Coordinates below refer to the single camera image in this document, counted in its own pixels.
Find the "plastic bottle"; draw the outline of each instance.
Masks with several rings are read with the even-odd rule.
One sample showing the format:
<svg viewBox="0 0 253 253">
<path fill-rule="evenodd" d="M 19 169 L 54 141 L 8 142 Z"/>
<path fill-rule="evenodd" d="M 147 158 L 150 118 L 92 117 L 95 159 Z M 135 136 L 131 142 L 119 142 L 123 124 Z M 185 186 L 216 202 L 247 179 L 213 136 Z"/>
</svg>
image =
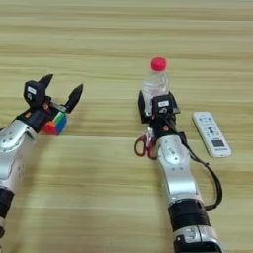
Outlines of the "plastic bottle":
<svg viewBox="0 0 253 253">
<path fill-rule="evenodd" d="M 152 98 L 169 93 L 169 78 L 165 58 L 155 57 L 151 60 L 151 71 L 144 80 L 142 92 L 145 99 L 145 112 L 150 116 L 152 114 Z"/>
</svg>

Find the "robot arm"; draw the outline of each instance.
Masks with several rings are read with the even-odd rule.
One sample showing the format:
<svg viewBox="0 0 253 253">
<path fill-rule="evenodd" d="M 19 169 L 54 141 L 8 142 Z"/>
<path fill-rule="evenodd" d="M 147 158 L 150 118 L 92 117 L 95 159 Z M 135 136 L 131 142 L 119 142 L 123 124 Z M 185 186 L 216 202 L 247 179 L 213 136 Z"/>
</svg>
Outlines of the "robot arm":
<svg viewBox="0 0 253 253">
<path fill-rule="evenodd" d="M 78 86 L 64 106 L 57 105 L 45 94 L 51 78 L 52 75 L 47 75 L 39 82 L 26 83 L 24 97 L 29 109 L 0 131 L 0 238 L 4 235 L 5 218 L 24 178 L 26 160 L 33 151 L 38 133 L 59 112 L 70 113 L 83 91 L 83 86 Z"/>
<path fill-rule="evenodd" d="M 177 135 L 161 137 L 157 144 L 175 253 L 221 253 L 198 185 L 190 172 L 189 151 Z"/>
<path fill-rule="evenodd" d="M 186 137 L 175 128 L 175 114 L 180 112 L 175 98 L 171 93 L 154 97 L 151 119 L 145 116 L 143 103 L 140 92 L 142 122 L 149 123 L 156 139 L 175 253 L 223 253 L 197 182 L 191 174 L 192 150 L 183 144 Z"/>
</svg>

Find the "remote control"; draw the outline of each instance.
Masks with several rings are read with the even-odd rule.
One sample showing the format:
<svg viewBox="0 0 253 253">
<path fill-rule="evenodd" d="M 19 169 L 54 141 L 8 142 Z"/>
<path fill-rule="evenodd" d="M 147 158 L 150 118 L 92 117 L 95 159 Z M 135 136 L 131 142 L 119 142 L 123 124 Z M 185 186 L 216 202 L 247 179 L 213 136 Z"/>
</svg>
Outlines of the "remote control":
<svg viewBox="0 0 253 253">
<path fill-rule="evenodd" d="M 193 120 L 212 157 L 226 157 L 231 154 L 231 149 L 211 113 L 195 112 Z"/>
</svg>

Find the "colorful cube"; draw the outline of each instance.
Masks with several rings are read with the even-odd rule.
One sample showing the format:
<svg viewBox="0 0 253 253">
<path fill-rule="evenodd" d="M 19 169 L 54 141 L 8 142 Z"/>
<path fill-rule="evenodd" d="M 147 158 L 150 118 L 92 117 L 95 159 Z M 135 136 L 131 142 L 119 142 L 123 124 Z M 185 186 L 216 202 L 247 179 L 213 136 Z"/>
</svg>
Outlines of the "colorful cube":
<svg viewBox="0 0 253 253">
<path fill-rule="evenodd" d="M 50 135 L 60 135 L 67 124 L 67 115 L 59 112 L 51 122 L 44 125 L 42 131 Z"/>
</svg>

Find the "wooden table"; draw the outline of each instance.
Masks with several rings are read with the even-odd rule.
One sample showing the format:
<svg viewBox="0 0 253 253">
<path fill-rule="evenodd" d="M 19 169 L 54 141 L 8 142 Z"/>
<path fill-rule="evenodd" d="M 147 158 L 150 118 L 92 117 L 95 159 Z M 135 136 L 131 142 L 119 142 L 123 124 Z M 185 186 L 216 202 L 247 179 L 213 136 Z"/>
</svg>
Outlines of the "wooden table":
<svg viewBox="0 0 253 253">
<path fill-rule="evenodd" d="M 64 102 L 85 84 L 60 137 L 40 136 L 8 215 L 8 253 L 167 253 L 158 166 L 138 158 L 137 96 L 155 55 L 168 58 L 178 128 L 220 177 L 210 212 L 226 252 L 253 251 L 253 2 L 235 0 L 2 0 L 0 125 L 27 108 L 25 81 L 48 73 Z M 232 156 L 211 159 L 192 122 L 211 111 Z M 213 186 L 192 164 L 207 203 Z"/>
</svg>

